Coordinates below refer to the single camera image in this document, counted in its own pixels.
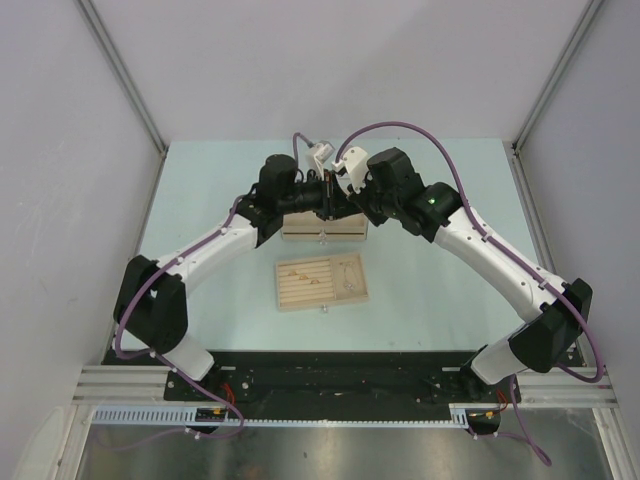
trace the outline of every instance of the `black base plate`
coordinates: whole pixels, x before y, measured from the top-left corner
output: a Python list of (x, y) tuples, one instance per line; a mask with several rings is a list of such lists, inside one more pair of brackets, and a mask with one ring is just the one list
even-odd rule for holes
[[(443, 371), (472, 354), (215, 352), (223, 368), (212, 369), (200, 384), (222, 398), (221, 384), (229, 384), (238, 408), (253, 419), (449, 420), (449, 403), (497, 404), (496, 388), (508, 393), (503, 381), (474, 402), (460, 372)], [(167, 401), (208, 400), (177, 374), (169, 374), (167, 385)]]

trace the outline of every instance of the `aluminum frame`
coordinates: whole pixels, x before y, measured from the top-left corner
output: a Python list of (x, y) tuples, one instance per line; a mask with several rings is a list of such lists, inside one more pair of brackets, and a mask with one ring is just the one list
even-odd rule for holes
[[(103, 51), (105, 59), (112, 68), (117, 81), (129, 99), (132, 109), (143, 122), (147, 134), (164, 159), (167, 145), (163, 141), (95, 5), (92, 0), (75, 0), (75, 2)], [(541, 265), (550, 271), (554, 271), (553, 259), (518, 153), (537, 120), (552, 101), (553, 93), (564, 78), (567, 68), (579, 51), (580, 46), (584, 43), (605, 2), (606, 0), (590, 0), (585, 7), (579, 22), (571, 33), (566, 46), (513, 143), (514, 151), (508, 152), (514, 180), (523, 204), (536, 254)], [(105, 411), (109, 407), (120, 406), (126, 409), (131, 408), (131, 406), (139, 406), (143, 411), (149, 411), (149, 409), (169, 411), (175, 408), (175, 406), (171, 406), (175, 405), (175, 403), (163, 400), (164, 385), (168, 371), (169, 369), (166, 367), (85, 367), (72, 401), (74, 408), (73, 421), (62, 457), (58, 463), (59, 468), (55, 477), (56, 480), (75, 479), (88, 438), (89, 428), (98, 409)], [(593, 369), (589, 368), (582, 369), (582, 371), (586, 374), (593, 373)], [(596, 385), (586, 386), (566, 376), (564, 373), (556, 371), (552, 371), (547, 375), (525, 372), (520, 374), (518, 378), (523, 399), (521, 408), (591, 408), (598, 424), (614, 478), (625, 480), (640, 478), (638, 463), (634, 453), (629, 449), (629, 438), (608, 376), (605, 376)], [(216, 406), (219, 404), (216, 402), (180, 403), (180, 408), (192, 408), (195, 405)], [(481, 406), (478, 404), (473, 405), (475, 408)], [(465, 405), (450, 405), (452, 413), (459, 412), (464, 407)], [(288, 425), (295, 426), (297, 423), (288, 423)]]

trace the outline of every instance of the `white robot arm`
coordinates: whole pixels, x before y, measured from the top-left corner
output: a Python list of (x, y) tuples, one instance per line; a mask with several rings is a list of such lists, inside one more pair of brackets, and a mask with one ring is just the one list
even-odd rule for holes
[[(322, 219), (362, 212), (375, 226), (397, 219), (405, 230), (470, 265), (504, 296), (524, 324), (481, 348), (463, 367), (479, 387), (494, 385), (526, 368), (549, 371), (582, 333), (564, 305), (544, 287), (549, 284), (564, 292), (586, 318), (592, 296), (589, 285), (580, 279), (569, 285), (516, 252), (542, 277), (542, 284), (536, 283), (486, 241), (491, 235), (515, 251), (475, 211), (488, 233), (474, 228), (456, 190), (444, 183), (425, 187), (404, 152), (392, 148), (369, 158), (364, 150), (353, 147), (334, 162), (333, 169), (324, 170), (322, 176), (312, 170), (304, 182), (296, 182), (297, 165), (292, 158), (269, 157), (252, 193), (237, 203), (224, 224), (156, 261), (139, 256), (129, 263), (114, 318), (191, 378), (202, 379), (213, 358), (187, 334), (187, 296), (222, 263), (268, 240), (282, 227), (284, 214), (312, 210)], [(339, 186), (339, 176), (350, 181), (345, 190)], [(130, 317), (124, 318), (141, 286), (163, 267), (162, 276)]]
[[(424, 186), (407, 155), (391, 148), (369, 158), (350, 147), (333, 165), (349, 177), (348, 198), (376, 226), (397, 219), (405, 230), (456, 255), (489, 282), (525, 322), (498, 342), (480, 349), (465, 366), (470, 377), (486, 385), (527, 368), (546, 373), (582, 333), (574, 316), (546, 286), (563, 296), (587, 318), (592, 290), (583, 280), (568, 284), (528, 260), (495, 233), (471, 209), (486, 231), (474, 227), (459, 193), (444, 183)], [(496, 247), (507, 247), (542, 278), (538, 283)]]

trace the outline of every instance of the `wire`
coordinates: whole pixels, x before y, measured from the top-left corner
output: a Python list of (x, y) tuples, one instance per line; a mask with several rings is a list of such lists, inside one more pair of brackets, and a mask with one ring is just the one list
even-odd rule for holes
[(509, 400), (507, 400), (507, 397), (504, 393), (502, 393), (502, 390), (500, 389), (496, 390), (496, 394), (498, 395), (498, 399), (501, 401), (501, 403), (504, 403), (504, 406), (500, 408), (500, 412), (504, 412), (507, 407), (509, 407)]
[(524, 423), (524, 419), (522, 418), (522, 413), (520, 412), (520, 408), (518, 407), (518, 402), (516, 401), (516, 398), (515, 398), (515, 379), (516, 379), (515, 375), (511, 375), (509, 377), (509, 391), (511, 392), (511, 403), (513, 405), (513, 412), (516, 414), (516, 418), (518, 420), (518, 423), (520, 424), (520, 428), (522, 429), (522, 433), (524, 434), (524, 436), (518, 435), (516, 433), (503, 433), (503, 432), (495, 432), (493, 434), (490, 433), (487, 435), (479, 435), (473, 431), (473, 427), (471, 425), (469, 425), (468, 432), (471, 435), (473, 435), (474, 440), (477, 440), (479, 438), (481, 439), (510, 438), (512, 440), (525, 442), (529, 444), (529, 446), (531, 447), (533, 452), (536, 454), (536, 456), (540, 459), (540, 461), (545, 466), (550, 467), (553, 464), (553, 462), (551, 461), (551, 458), (549, 457), (547, 452), (542, 450), (542, 448), (540, 448), (540, 446), (533, 441), (533, 438), (531, 438), (531, 434), (529, 433), (529, 429), (527, 428), (527, 425), (526, 423)]
[(300, 163), (300, 160), (298, 158), (298, 139), (302, 140), (304, 143), (307, 144), (307, 147), (311, 148), (313, 147), (313, 142), (311, 140), (309, 140), (309, 138), (307, 138), (306, 135), (304, 135), (303, 133), (300, 132), (296, 132), (293, 134), (293, 158), (296, 161), (296, 165), (298, 165)]
[[(160, 360), (160, 362), (164, 363), (169, 368), (171, 368), (174, 372), (176, 372), (184, 381), (186, 381), (194, 389), (198, 390), (200, 393), (202, 393), (203, 395), (211, 398), (212, 400), (215, 400), (216, 402), (220, 402), (223, 405), (225, 405), (230, 411), (232, 411), (236, 415), (236, 417), (238, 418), (238, 420), (240, 422), (239, 425), (235, 429), (233, 429), (230, 432), (226, 432), (226, 433), (213, 435), (213, 434), (207, 434), (207, 433), (202, 433), (202, 432), (196, 432), (195, 433), (196, 439), (198, 439), (200, 437), (205, 437), (205, 438), (230, 438), (230, 437), (233, 437), (233, 436), (237, 435), (238, 433), (240, 433), (244, 429), (245, 418), (242, 415), (242, 413), (240, 412), (240, 410), (238, 410), (235, 407), (235, 405), (233, 405), (232, 403), (229, 403), (228, 401), (218, 397), (214, 393), (212, 393), (212, 392), (208, 391), (207, 389), (203, 388), (202, 386), (200, 386), (195, 380), (193, 380), (186, 373), (184, 373), (182, 370), (180, 370), (178, 367), (176, 367), (173, 363), (171, 363), (169, 360), (167, 360), (162, 355), (156, 354), (150, 348), (144, 348), (142, 350), (139, 350), (139, 351), (133, 352), (133, 353), (124, 352), (122, 350), (122, 336), (124, 334), (124, 331), (125, 331), (125, 328), (127, 326), (127, 323), (131, 319), (131, 315), (132, 315), (133, 311), (135, 310), (136, 306), (138, 305), (140, 300), (147, 294), (147, 292), (153, 286), (153, 284), (156, 282), (156, 280), (158, 280), (171, 267), (176, 265), (178, 263), (178, 261), (179, 261), (178, 260), (179, 258), (188, 257), (189, 255), (191, 255), (195, 251), (201, 249), (205, 245), (209, 244), (210, 242), (212, 242), (213, 240), (218, 238), (220, 236), (220, 234), (222, 233), (222, 229), (223, 228), (227, 228), (231, 224), (231, 222), (233, 220), (233, 217), (234, 217), (234, 215), (236, 213), (236, 209), (238, 208), (238, 204), (240, 203), (240, 200), (243, 197), (244, 197), (244, 195), (241, 195), (241, 196), (239, 196), (239, 197), (237, 197), (235, 199), (235, 201), (233, 202), (233, 206), (231, 207), (231, 210), (229, 211), (228, 217), (226, 218), (226, 220), (223, 222), (222, 226), (219, 229), (217, 229), (211, 235), (208, 235), (207, 237), (203, 238), (202, 240), (200, 240), (199, 242), (197, 242), (193, 246), (189, 247), (184, 252), (181, 252), (175, 258), (171, 259), (165, 265), (160, 267), (157, 272), (155, 272), (153, 275), (151, 275), (146, 282), (144, 282), (142, 287), (140, 287), (140, 289), (136, 292), (136, 294), (131, 299), (131, 302), (129, 303), (129, 305), (127, 305), (127, 308), (125, 309), (124, 313), (122, 314), (122, 317), (120, 318), (120, 322), (118, 324), (118, 328), (116, 330), (116, 338), (115, 338), (115, 342), (114, 342), (115, 343), (114, 349), (116, 351), (116, 355), (118, 356), (118, 358), (121, 358), (123, 360), (131, 360), (131, 359), (137, 358), (137, 357), (139, 357), (141, 355), (145, 355), (145, 354), (155, 355), (155, 357), (158, 360)], [(134, 448), (136, 446), (144, 445), (145, 443), (147, 443), (147, 441), (152, 441), (152, 440), (154, 440), (156, 438), (159, 438), (161, 436), (168, 435), (169, 433), (177, 433), (178, 431), (184, 431), (184, 429), (165, 430), (164, 432), (161, 432), (160, 434), (153, 435), (153, 436), (149, 437), (148, 439), (146, 439), (144, 441), (141, 441), (141, 442), (138, 442), (137, 444), (134, 444), (134, 446), (129, 446), (128, 448)]]
[[(495, 246), (498, 250), (500, 250), (502, 253), (504, 253), (509, 259), (511, 259), (514, 263), (516, 263), (516, 265), (518, 265), (525, 272), (527, 272), (531, 277), (533, 277), (533, 279), (536, 280), (540, 284), (540, 286), (543, 286), (554, 297), (556, 297), (558, 300), (560, 300), (560, 302), (571, 312), (571, 314), (574, 316), (574, 318), (576, 319), (576, 321), (578, 322), (578, 324), (580, 325), (580, 327), (584, 331), (584, 334), (587, 337), (587, 340), (589, 341), (589, 344), (591, 345), (591, 350), (593, 351), (593, 356), (595, 357), (596, 374), (593, 377), (586, 377), (586, 376), (584, 376), (584, 375), (582, 375), (582, 374), (580, 374), (578, 372), (574, 372), (569, 367), (567, 367), (566, 365), (563, 365), (561, 363), (558, 363), (557, 366), (560, 369), (562, 369), (563, 371), (565, 371), (566, 373), (568, 373), (569, 375), (571, 375), (572, 377), (575, 377), (578, 380), (582, 380), (583, 382), (586, 382), (586, 383), (597, 383), (597, 382), (599, 382), (602, 379), (603, 375), (604, 375), (604, 364), (602, 362), (602, 356), (600, 354), (600, 349), (598, 348), (598, 345), (597, 345), (597, 343), (596, 343), (596, 341), (595, 341), (595, 339), (593, 337), (591, 329), (587, 325), (586, 320), (582, 317), (582, 315), (576, 309), (576, 307), (574, 307), (573, 304), (564, 295), (562, 295), (562, 293), (560, 293), (556, 288), (554, 288), (549, 283), (545, 282), (545, 279), (538, 272), (536, 272), (533, 268), (531, 268), (522, 258), (520, 258), (517, 254), (512, 252), (508, 247), (503, 245), (501, 242), (496, 240), (493, 236), (489, 235), (487, 233), (487, 231), (484, 228), (482, 228), (482, 225), (480, 225), (480, 222), (478, 222), (478, 220), (476, 219), (476, 217), (475, 217), (475, 215), (473, 213), (473, 210), (471, 210), (471, 205), (469, 204), (469, 200), (467, 199), (467, 195), (466, 195), (466, 193), (464, 191), (464, 187), (462, 186), (462, 181), (460, 180), (460, 176), (458, 175), (458, 170), (456, 169), (456, 166), (454, 165), (453, 160), (451, 159), (451, 156), (449, 155), (447, 150), (444, 148), (442, 143), (440, 143), (440, 141), (436, 137), (434, 137), (431, 133), (427, 132), (423, 128), (420, 128), (420, 127), (418, 127), (416, 125), (413, 125), (411, 123), (396, 122), (396, 121), (374, 123), (372, 125), (368, 125), (366, 127), (363, 127), (360, 130), (357, 130), (356, 132), (352, 133), (349, 137), (347, 137), (347, 139), (342, 143), (342, 145), (340, 145), (340, 148), (338, 149), (338, 151), (336, 153), (336, 158), (341, 158), (342, 157), (342, 153), (344, 152), (344, 150), (349, 146), (349, 144), (356, 137), (359, 137), (363, 133), (369, 132), (371, 130), (375, 130), (375, 129), (383, 128), (383, 127), (400, 127), (400, 128), (406, 128), (406, 129), (409, 129), (409, 130), (413, 130), (414, 132), (417, 132), (417, 133), (423, 135), (431, 143), (433, 143), (433, 145), (442, 154), (442, 156), (444, 157), (445, 161), (447, 162), (447, 165), (449, 166), (449, 170), (451, 171), (451, 174), (453, 175), (453, 180), (454, 180), (454, 182), (456, 184), (456, 187), (458, 188), (458, 193), (460, 194), (460, 198), (462, 199), (462, 206), (464, 208), (464, 211), (467, 214), (467, 217), (469, 218), (469, 221), (471, 221), (471, 223), (475, 227), (475, 229), (480, 233), (480, 235), (485, 237), (489, 243), (491, 243), (493, 246)], [(513, 434), (513, 433), (501, 433), (501, 434), (498, 434), (497, 437), (498, 438), (500, 438), (500, 437), (502, 437), (502, 438), (514, 438), (514, 439), (526, 441), (529, 445), (531, 445), (531, 448), (533, 449), (535, 454), (538, 456), (538, 458), (540, 458), (542, 463), (544, 463), (547, 466), (551, 466), (551, 459), (549, 458), (549, 456), (540, 447), (538, 447), (533, 442), (533, 440), (531, 438), (531, 435), (529, 434), (529, 431), (527, 429), (527, 426), (524, 423), (522, 415), (520, 414), (520, 410), (518, 408), (518, 405), (517, 405), (517, 402), (516, 402), (516, 399), (515, 399), (515, 394), (514, 394), (514, 391), (513, 391), (513, 385), (515, 384), (515, 375), (512, 375), (510, 377), (509, 384), (510, 384), (509, 389), (510, 389), (510, 393), (511, 393), (511, 403), (513, 404), (513, 410), (514, 410), (514, 412), (516, 414), (516, 418), (518, 419), (518, 422), (520, 423), (520, 428), (522, 429), (522, 433), (524, 434), (524, 437), (522, 437), (520, 435)]]
[(351, 143), (356, 137), (359, 137), (363, 133), (369, 132), (371, 130), (375, 130), (375, 129), (383, 128), (383, 127), (401, 127), (401, 128), (407, 128), (409, 130), (413, 130), (414, 132), (417, 132), (417, 133), (425, 136), (428, 140), (431, 141), (431, 143), (433, 143), (435, 145), (435, 147), (440, 151), (440, 153), (444, 157), (445, 161), (447, 162), (447, 165), (449, 166), (449, 170), (451, 171), (451, 174), (453, 175), (453, 180), (454, 180), (454, 182), (456, 184), (456, 187), (458, 188), (458, 193), (460, 193), (460, 198), (462, 199), (462, 206), (464, 208), (464, 211), (467, 214), (467, 217), (469, 218), (469, 220), (471, 221), (473, 226), (480, 233), (480, 235), (482, 235), (483, 237), (486, 237), (486, 239), (487, 239), (487, 241), (489, 243), (491, 243), (498, 250), (500, 250), (507, 257), (509, 257), (510, 260), (512, 260), (514, 263), (516, 263), (520, 268), (522, 268), (531, 277), (533, 277), (533, 279), (536, 280), (541, 286), (544, 286), (544, 288), (547, 289), (554, 297), (556, 297), (558, 300), (560, 300), (560, 302), (571, 312), (571, 314), (574, 316), (574, 318), (576, 319), (576, 321), (578, 322), (578, 324), (580, 325), (580, 327), (584, 331), (584, 334), (587, 337), (587, 340), (589, 341), (589, 344), (591, 345), (591, 350), (593, 351), (593, 356), (595, 357), (595, 362), (596, 362), (596, 374), (595, 374), (595, 376), (593, 376), (593, 377), (585, 377), (584, 375), (582, 375), (582, 374), (580, 374), (578, 372), (574, 372), (569, 367), (567, 367), (566, 365), (563, 365), (561, 363), (558, 363), (557, 366), (559, 368), (561, 368), (562, 370), (564, 370), (569, 375), (571, 375), (571, 376), (573, 376), (573, 377), (575, 377), (575, 378), (577, 378), (579, 380), (582, 380), (583, 382), (586, 382), (586, 383), (597, 383), (597, 382), (599, 382), (602, 379), (603, 375), (604, 375), (604, 364), (602, 362), (602, 356), (600, 354), (600, 349), (599, 349), (595, 339), (593, 338), (593, 333), (591, 332), (591, 329), (587, 325), (587, 321), (582, 317), (582, 315), (576, 309), (576, 307), (574, 307), (573, 304), (564, 295), (562, 295), (562, 293), (560, 293), (556, 288), (554, 288), (549, 283), (546, 283), (545, 279), (538, 272), (536, 272), (533, 268), (531, 268), (529, 265), (527, 265), (527, 263), (523, 259), (521, 259), (518, 255), (516, 255), (514, 252), (512, 252), (508, 247), (503, 245), (501, 242), (496, 240), (493, 236), (489, 235), (487, 233), (487, 231), (484, 228), (482, 228), (482, 225), (480, 225), (480, 222), (478, 222), (478, 220), (476, 219), (473, 211), (471, 210), (471, 205), (469, 204), (469, 200), (467, 199), (467, 195), (466, 195), (466, 193), (464, 191), (464, 187), (462, 186), (462, 181), (460, 180), (460, 176), (458, 175), (458, 170), (456, 169), (456, 166), (454, 165), (453, 160), (451, 159), (451, 156), (449, 155), (447, 150), (444, 148), (444, 146), (440, 143), (440, 141), (436, 137), (434, 137), (431, 133), (427, 132), (426, 130), (424, 130), (424, 129), (416, 126), (416, 125), (413, 125), (411, 123), (395, 122), (395, 121), (374, 123), (372, 125), (368, 125), (366, 127), (361, 128), (360, 130), (357, 130), (356, 132), (352, 133), (342, 143), (342, 145), (340, 145), (340, 148), (338, 149), (338, 152), (336, 153), (336, 158), (341, 158), (342, 157), (342, 153), (344, 152), (344, 150), (347, 148), (349, 143)]

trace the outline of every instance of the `metal corner post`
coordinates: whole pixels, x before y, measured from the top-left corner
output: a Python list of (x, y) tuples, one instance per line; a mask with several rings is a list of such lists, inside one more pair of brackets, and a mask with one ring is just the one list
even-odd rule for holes
[(93, 4), (92, 0), (74, 0), (76, 5), (78, 6), (80, 13), (84, 17), (87, 22), (87, 26), (91, 33), (96, 39), (98, 43), (98, 47), (102, 50), (102, 53), (109, 63), (111, 70), (113, 71), (116, 80), (122, 87), (131, 107), (134, 112), (141, 120), (142, 125), (149, 135), (149, 138), (153, 142), (154, 146), (158, 150), (158, 153), (164, 157), (167, 152), (167, 144), (162, 139), (158, 127), (154, 122), (151, 114), (149, 113), (149, 109), (147, 108), (144, 100), (142, 99), (142, 95), (140, 94), (140, 90), (136, 86), (131, 74), (129, 73), (129, 69), (127, 68), (124, 60), (122, 59), (118, 49), (116, 48), (107, 28), (105, 26), (104, 21), (100, 17), (98, 10)]
[(564, 46), (558, 60), (556, 60), (555, 65), (551, 69), (551, 73), (545, 81), (538, 98), (536, 98), (533, 108), (527, 115), (524, 124), (516, 135), (515, 141), (513, 142), (513, 149), (517, 154), (522, 150), (522, 147), (531, 134), (531, 130), (538, 122), (542, 113), (544, 113), (546, 107), (549, 105), (553, 94), (564, 79), (569, 66), (580, 50), (580, 47), (584, 44), (584, 41), (595, 24), (598, 14), (603, 10), (607, 1), (608, 0), (589, 0), (582, 11), (582, 15), (580, 16), (578, 23), (571, 32), (569, 40)]

